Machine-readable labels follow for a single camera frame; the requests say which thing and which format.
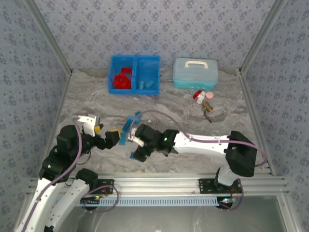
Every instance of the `marble surface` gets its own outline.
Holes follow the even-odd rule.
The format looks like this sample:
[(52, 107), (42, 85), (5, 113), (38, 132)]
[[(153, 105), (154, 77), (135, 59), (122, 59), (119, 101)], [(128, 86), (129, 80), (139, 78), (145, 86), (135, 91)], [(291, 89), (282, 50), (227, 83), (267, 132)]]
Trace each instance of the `marble surface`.
[[(100, 134), (111, 129), (122, 129), (127, 117), (136, 111), (156, 109), (175, 118), (191, 134), (208, 136), (230, 134), (231, 130), (242, 132), (252, 142), (256, 142), (245, 100), (238, 78), (234, 74), (219, 71), (219, 82), (213, 90), (214, 98), (209, 100), (213, 111), (209, 113), (213, 123), (203, 116), (201, 105), (193, 101), (195, 93), (191, 89), (176, 89), (172, 81), (172, 69), (161, 70), (160, 95), (112, 95), (107, 87), (108, 70), (74, 70), (61, 113), (60, 129), (72, 124), (71, 119), (77, 115), (95, 114), (101, 116), (104, 128)], [(145, 114), (141, 123), (154, 129), (164, 131), (177, 129), (169, 119), (155, 113)], [(163, 154), (154, 152), (144, 163), (129, 158), (137, 145), (127, 141), (125, 146), (117, 145), (111, 150), (92, 150), (91, 159), (77, 167), (86, 167), (98, 173), (113, 172), (186, 172), (215, 173), (225, 166), (225, 159), (201, 154), (183, 153)], [(80, 158), (84, 162), (88, 155)], [(257, 163), (262, 157), (257, 156)]]

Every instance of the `patterned wallpaper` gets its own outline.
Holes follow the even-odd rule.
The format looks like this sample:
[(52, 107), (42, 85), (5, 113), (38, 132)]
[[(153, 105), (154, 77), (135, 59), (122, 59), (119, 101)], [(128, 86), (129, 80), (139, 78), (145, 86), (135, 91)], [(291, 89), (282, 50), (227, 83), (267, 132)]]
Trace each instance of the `patterned wallpaper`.
[(66, 75), (22, 0), (0, 4), (0, 231), (37, 176)]
[(274, 0), (35, 0), (71, 68), (111, 55), (211, 58), (240, 67)]
[(246, 77), (276, 171), (309, 231), (309, 2), (289, 0)]

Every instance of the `purple cable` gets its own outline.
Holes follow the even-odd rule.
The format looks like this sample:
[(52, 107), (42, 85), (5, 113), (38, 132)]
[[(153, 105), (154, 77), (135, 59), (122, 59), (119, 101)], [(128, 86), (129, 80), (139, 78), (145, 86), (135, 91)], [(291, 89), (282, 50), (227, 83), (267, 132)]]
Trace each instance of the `purple cable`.
[(81, 135), (81, 132), (80, 132), (80, 130), (79, 130), (79, 127), (78, 127), (78, 125), (77, 125), (77, 123), (76, 123), (76, 121), (75, 121), (74, 119), (73, 119), (73, 124), (74, 124), (74, 126), (75, 126), (75, 128), (76, 128), (77, 136), (78, 136), (78, 152), (77, 152), (77, 156), (76, 156), (75, 160), (73, 161), (73, 163), (71, 164), (71, 166), (70, 166), (63, 174), (61, 174), (61, 175), (58, 176), (55, 180), (53, 180), (53, 181), (50, 182), (48, 185), (46, 185), (45, 188), (43, 188), (43, 190), (40, 192), (39, 196), (38, 196), (37, 199), (36, 199), (36, 202), (34, 203), (32, 209), (31, 209), (31, 211), (30, 211), (30, 213), (29, 213), (29, 215), (28, 215), (27, 220), (25, 221), (25, 225), (24, 225), (24, 227), (23, 227), (23, 229), (22, 229), (21, 232), (25, 232), (25, 231), (26, 231), (27, 225), (29, 224), (29, 222), (30, 222), (30, 220), (31, 220), (31, 217), (32, 217), (32, 215), (33, 215), (33, 213), (34, 213), (34, 210), (36, 209), (38, 203), (40, 202), (42, 195), (46, 192), (46, 190), (47, 190), (50, 186), (52, 186), (54, 183), (57, 183), (58, 180), (60, 180), (62, 177), (64, 177), (66, 174), (68, 174), (69, 171), (71, 171), (71, 170), (74, 168), (75, 164), (77, 163), (77, 160), (78, 160), (79, 157), (81, 156), (81, 153), (82, 153), (82, 135)]
[(93, 192), (95, 192), (95, 191), (98, 191), (98, 190), (100, 190), (100, 189), (102, 189), (102, 188), (112, 188), (112, 189), (114, 189), (114, 190), (116, 191), (116, 193), (117, 193), (117, 199), (116, 199), (115, 203), (114, 203), (110, 208), (105, 209), (105, 210), (90, 211), (90, 210), (86, 210), (86, 208), (85, 208), (87, 202), (89, 201), (89, 200), (87, 200), (87, 201), (84, 203), (84, 205), (83, 205), (83, 209), (84, 209), (86, 212), (89, 212), (89, 213), (106, 213), (106, 212), (111, 211), (112, 209), (114, 209), (114, 208), (116, 207), (116, 205), (118, 204), (118, 201), (119, 201), (119, 192), (118, 192), (118, 190), (117, 190), (113, 185), (103, 185), (103, 186), (97, 187), (96, 189), (91, 190), (90, 192), (88, 192), (85, 196), (87, 196), (87, 195), (89, 195), (89, 194), (91, 194), (91, 193), (93, 193)]
[(241, 204), (242, 204), (242, 202), (243, 202), (243, 196), (244, 196), (243, 187), (242, 187), (242, 184), (241, 184), (240, 179), (237, 179), (237, 180), (238, 180), (238, 182), (240, 183), (240, 188), (241, 188), (241, 199), (240, 199), (238, 205), (236, 205), (234, 208), (231, 208), (231, 209), (230, 209), (230, 208), (229, 208), (228, 206), (226, 206), (225, 204), (219, 203), (220, 206), (226, 208), (228, 211), (237, 210), (237, 209), (241, 206)]
[(255, 166), (256, 167), (261, 167), (263, 166), (264, 164), (267, 163), (268, 161), (268, 156), (266, 154), (266, 152), (259, 148), (258, 146), (254, 145), (254, 144), (251, 144), (251, 143), (247, 143), (247, 142), (243, 142), (243, 141), (237, 141), (237, 140), (200, 140), (200, 139), (195, 139), (195, 138), (191, 138), (187, 132), (185, 132), (185, 130), (182, 128), (182, 126), (175, 120), (173, 119), (171, 116), (161, 112), (161, 111), (158, 111), (158, 110), (146, 110), (144, 112), (141, 112), (139, 115), (136, 115), (135, 118), (133, 119), (131, 125), (130, 125), (130, 130), (129, 130), (129, 137), (131, 138), (131, 131), (132, 131), (132, 127), (133, 127), (133, 124), (134, 122), (136, 121), (136, 119), (140, 116), (140, 115), (143, 115), (145, 113), (148, 113), (148, 112), (156, 112), (156, 113), (159, 113), (159, 114), (162, 114), (166, 117), (168, 117), (170, 120), (172, 120), (176, 126), (179, 128), (179, 130), (185, 135), (185, 137), (187, 137), (188, 139), (194, 141), (194, 142), (198, 142), (198, 143), (206, 143), (206, 144), (217, 144), (217, 143), (232, 143), (232, 144), (241, 144), (241, 145), (246, 145), (246, 146), (250, 146), (250, 147), (253, 147), (254, 149), (256, 150), (259, 150), (263, 156), (264, 156), (264, 161), (262, 163), (259, 163), (259, 164), (256, 164)]

